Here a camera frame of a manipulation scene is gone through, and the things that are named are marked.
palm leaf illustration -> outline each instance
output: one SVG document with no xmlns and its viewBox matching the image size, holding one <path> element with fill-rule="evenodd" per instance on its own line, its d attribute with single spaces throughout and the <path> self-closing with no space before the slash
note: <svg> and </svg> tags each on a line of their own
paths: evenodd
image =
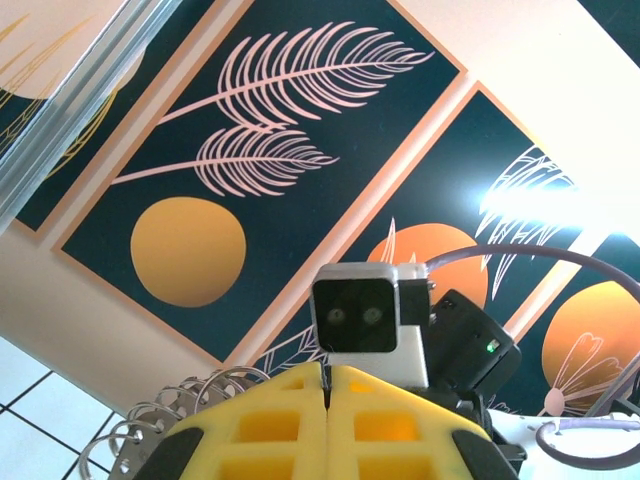
<svg viewBox="0 0 640 480">
<path fill-rule="evenodd" d="M 258 359 L 258 365 L 268 375 L 274 375 L 300 363 L 325 363 L 326 360 L 327 354 L 318 347 L 313 327 L 309 326 L 264 352 Z"/>
<path fill-rule="evenodd" d="M 324 155 L 308 141 L 297 130 L 266 134 L 243 126 L 222 129 L 204 142 L 196 160 L 122 175 L 112 185 L 193 168 L 202 183 L 217 195 L 283 195 L 275 189 L 295 185 L 301 173 L 339 160 Z"/>
<path fill-rule="evenodd" d="M 480 205 L 480 214 L 484 214 L 480 226 L 476 231 L 476 238 L 495 223 L 489 236 L 489 244 L 492 243 L 519 243 L 527 244 L 535 242 L 544 245 L 551 237 L 562 230 L 563 225 L 557 222 L 540 222 L 536 219 L 522 218 L 517 214 L 503 215 L 495 207 L 490 207 L 487 198 L 498 196 L 507 200 L 510 191 L 525 190 L 529 193 L 547 189 L 571 189 L 576 187 L 571 179 L 547 157 L 535 145 L 525 150 L 493 183 L 485 200 Z M 515 260 L 515 255 L 502 255 L 495 278 L 491 298 L 495 298 L 505 274 Z M 485 268 L 490 255 L 484 258 L 482 268 Z"/>
<path fill-rule="evenodd" d="M 392 32 L 353 28 L 353 22 L 307 28 L 285 41 L 288 32 L 247 37 L 227 58 L 217 93 L 177 109 L 160 124 L 210 104 L 238 125 L 273 131 L 297 124 L 291 114 L 319 120 L 316 110 L 340 113 L 366 105 L 395 74 L 426 62 L 435 52 L 416 52 L 391 41 Z"/>
</svg>

white leaf outline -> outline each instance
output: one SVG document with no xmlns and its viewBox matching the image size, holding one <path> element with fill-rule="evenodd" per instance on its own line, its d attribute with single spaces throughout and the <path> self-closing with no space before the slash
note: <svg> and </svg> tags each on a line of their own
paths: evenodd
<svg viewBox="0 0 640 480">
<path fill-rule="evenodd" d="M 384 242 L 384 249 L 382 250 L 382 254 L 380 255 L 380 259 L 373 260 L 383 263 L 390 263 L 394 265 L 396 262 L 396 219 L 395 217 L 391 217 L 391 223 L 389 224 L 389 231 L 387 233 L 387 238 Z M 416 263 L 416 252 L 411 253 L 411 257 L 407 263 Z"/>
<path fill-rule="evenodd" d="M 540 154 L 532 155 L 535 150 L 539 150 Z M 523 187 L 530 191 L 539 191 L 551 185 L 557 186 L 557 184 L 560 184 L 563 188 L 577 190 L 573 181 L 560 167 L 542 153 L 538 146 L 532 145 L 502 172 L 487 191 L 487 196 L 494 193 L 503 193 L 510 189 L 522 189 Z M 557 223 L 543 223 L 529 218 L 501 215 L 499 212 L 490 210 L 486 200 L 483 200 L 480 204 L 479 213 L 484 214 L 484 217 L 476 230 L 476 238 L 494 221 L 498 220 L 489 236 L 488 244 L 500 244 L 505 241 L 528 244 L 535 241 L 536 245 L 544 245 L 564 228 L 564 225 Z M 498 264 L 491 289 L 492 300 L 495 300 L 500 284 L 515 258 L 516 255 L 500 256 L 500 263 Z M 482 269 L 486 268 L 490 259 L 491 255 L 486 255 L 483 258 Z"/>
<path fill-rule="evenodd" d="M 298 342 L 296 352 L 274 367 L 273 361 L 277 351 L 294 342 Z M 279 371 L 287 370 L 299 365 L 300 363 L 321 362 L 324 364 L 327 361 L 327 353 L 320 350 L 315 340 L 313 326 L 309 326 L 296 335 L 265 351 L 258 359 L 258 362 L 260 361 L 263 362 L 262 370 L 268 375 L 274 375 Z"/>
<path fill-rule="evenodd" d="M 324 155 L 308 144 L 298 130 L 265 134 L 237 126 L 218 130 L 200 147 L 195 161 L 154 167 L 116 178 L 112 185 L 160 173 L 194 168 L 202 183 L 213 193 L 239 197 L 283 195 L 276 188 L 295 185 L 298 176 L 339 160 Z"/>
<path fill-rule="evenodd" d="M 603 345 L 604 339 L 602 337 L 595 336 L 591 332 L 584 332 L 574 342 L 569 353 L 567 353 L 567 356 L 562 361 L 562 365 L 560 365 L 558 369 L 551 389 L 559 390 L 566 403 L 572 402 L 573 405 L 565 404 L 565 412 L 574 415 L 584 415 L 591 407 L 591 403 L 588 401 L 581 402 L 580 400 L 592 395 L 604 393 L 622 372 L 620 361 L 613 356 L 603 358 L 593 363 L 593 359 Z M 575 361 L 574 353 L 579 348 L 585 346 L 587 348 L 587 358 L 584 363 L 579 365 L 574 371 L 569 368 L 571 362 Z M 595 385 L 590 385 L 585 382 L 585 377 L 594 370 L 608 370 L 608 372 L 603 377 L 603 381 Z M 542 415 L 545 411 L 546 410 L 543 409 L 539 415 Z"/>
<path fill-rule="evenodd" d="M 345 30 L 353 24 L 329 22 L 315 33 L 306 28 L 282 46 L 288 32 L 263 35 L 252 45 L 251 37 L 245 38 L 224 63 L 218 93 L 166 114 L 158 125 L 213 103 L 238 125 L 263 132 L 297 124 L 287 112 L 319 120 L 291 98 L 287 86 L 306 103 L 340 113 L 340 108 L 366 105 L 363 100 L 384 88 L 385 80 L 435 55 L 384 41 L 393 32 L 375 27 Z"/>
</svg>

yellow foam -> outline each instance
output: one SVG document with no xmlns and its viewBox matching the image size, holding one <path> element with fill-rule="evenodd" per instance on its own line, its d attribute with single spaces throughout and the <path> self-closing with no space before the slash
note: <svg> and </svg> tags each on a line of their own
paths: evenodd
<svg viewBox="0 0 640 480">
<path fill-rule="evenodd" d="M 472 480 L 451 432 L 478 425 L 355 368 L 296 366 L 179 422 L 204 430 L 180 480 Z"/>
<path fill-rule="evenodd" d="M 451 432 L 478 425 L 355 368 L 332 368 L 327 480 L 472 480 Z"/>
<path fill-rule="evenodd" d="M 204 430 L 180 480 L 324 480 L 326 420 L 320 364 L 292 368 L 179 422 Z"/>
</svg>

